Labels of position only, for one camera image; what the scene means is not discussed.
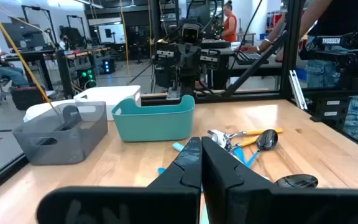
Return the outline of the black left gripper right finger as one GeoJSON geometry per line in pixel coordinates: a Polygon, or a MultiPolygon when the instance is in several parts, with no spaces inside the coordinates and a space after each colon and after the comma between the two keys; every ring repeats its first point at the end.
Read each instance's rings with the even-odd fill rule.
{"type": "Polygon", "coordinates": [[[211,138],[203,147],[202,186],[210,223],[358,223],[357,189],[280,187],[211,138]]]}

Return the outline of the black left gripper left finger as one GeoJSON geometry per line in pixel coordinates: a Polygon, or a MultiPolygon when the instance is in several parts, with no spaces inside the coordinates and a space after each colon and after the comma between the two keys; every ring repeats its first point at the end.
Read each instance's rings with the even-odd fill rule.
{"type": "Polygon", "coordinates": [[[39,203],[39,223],[198,223],[202,143],[191,138],[175,160],[146,187],[71,186],[39,203]]]}

